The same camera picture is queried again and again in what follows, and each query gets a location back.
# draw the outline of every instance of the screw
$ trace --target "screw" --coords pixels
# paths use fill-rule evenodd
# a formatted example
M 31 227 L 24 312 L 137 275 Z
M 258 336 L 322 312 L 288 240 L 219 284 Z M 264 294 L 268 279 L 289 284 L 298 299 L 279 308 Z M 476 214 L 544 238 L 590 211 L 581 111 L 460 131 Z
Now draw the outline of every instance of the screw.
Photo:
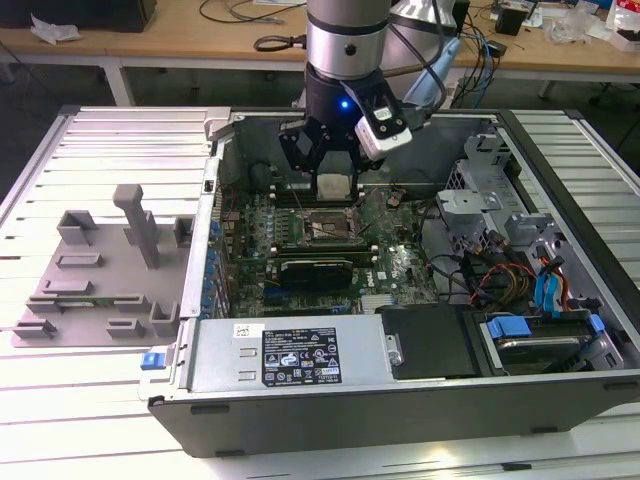
M 402 357 L 400 356 L 400 352 L 397 352 L 396 350 L 392 350 L 391 352 L 389 352 L 389 362 L 394 367 L 399 367 L 400 365 L 402 365 Z

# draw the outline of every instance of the green circuit board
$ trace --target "green circuit board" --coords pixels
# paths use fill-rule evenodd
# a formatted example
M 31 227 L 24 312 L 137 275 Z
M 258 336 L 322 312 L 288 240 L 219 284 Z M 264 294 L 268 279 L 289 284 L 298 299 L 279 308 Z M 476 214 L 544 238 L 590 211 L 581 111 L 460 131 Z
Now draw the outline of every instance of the green circuit board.
M 437 301 L 414 243 L 425 202 L 396 202 L 399 196 L 370 187 L 356 206 L 301 210 L 279 208 L 266 195 L 234 194 L 223 214 L 231 316 L 366 313 L 362 298 L 370 295 L 397 304 Z M 350 283 L 304 291 L 281 283 L 287 262 L 322 260 L 349 262 Z

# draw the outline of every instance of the robotic arm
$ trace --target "robotic arm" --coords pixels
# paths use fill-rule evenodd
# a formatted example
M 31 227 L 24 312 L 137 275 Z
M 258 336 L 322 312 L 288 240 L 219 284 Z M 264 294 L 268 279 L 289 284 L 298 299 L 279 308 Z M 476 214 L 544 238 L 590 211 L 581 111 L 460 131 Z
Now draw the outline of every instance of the robotic arm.
M 391 0 L 308 0 L 307 9 L 306 115 L 281 126 L 280 143 L 291 168 L 312 175 L 314 193 L 326 153 L 348 152 L 355 194 L 359 174 L 379 169 L 389 152 L 412 138 L 380 69 L 385 53 L 393 56 L 397 48 L 387 42 L 389 22 L 405 29 L 426 26 L 433 46 L 433 6 L 429 0 L 403 0 L 392 10 Z M 439 13 L 436 18 L 453 22 L 450 11 Z M 310 140 L 308 152 L 299 146 L 302 136 Z

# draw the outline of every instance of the motherboard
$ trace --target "motherboard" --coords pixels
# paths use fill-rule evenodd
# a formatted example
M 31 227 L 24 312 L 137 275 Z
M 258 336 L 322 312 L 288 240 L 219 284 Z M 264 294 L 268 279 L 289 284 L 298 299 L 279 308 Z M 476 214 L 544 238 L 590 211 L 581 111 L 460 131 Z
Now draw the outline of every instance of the motherboard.
M 393 187 L 365 187 L 356 202 L 226 188 L 222 238 L 233 318 L 374 313 L 437 301 L 418 256 L 425 201 Z

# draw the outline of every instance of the black plastic cover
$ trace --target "black plastic cover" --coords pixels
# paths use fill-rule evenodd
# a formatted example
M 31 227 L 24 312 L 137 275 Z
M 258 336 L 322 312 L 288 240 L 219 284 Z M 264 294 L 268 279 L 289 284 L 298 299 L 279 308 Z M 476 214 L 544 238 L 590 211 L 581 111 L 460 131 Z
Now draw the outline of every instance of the black plastic cover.
M 400 343 L 403 363 L 393 367 L 397 380 L 481 376 L 470 334 L 463 321 L 469 307 L 433 303 L 382 307 L 386 335 Z

